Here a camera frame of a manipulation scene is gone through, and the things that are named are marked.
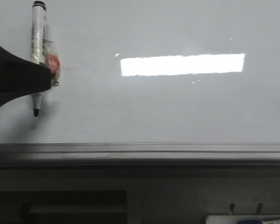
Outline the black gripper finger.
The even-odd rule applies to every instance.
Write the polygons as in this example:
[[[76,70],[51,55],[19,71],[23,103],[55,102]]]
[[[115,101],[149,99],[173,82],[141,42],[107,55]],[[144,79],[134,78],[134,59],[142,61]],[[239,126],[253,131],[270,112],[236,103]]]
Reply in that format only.
[[[50,69],[21,59],[0,46],[0,107],[50,88]]]

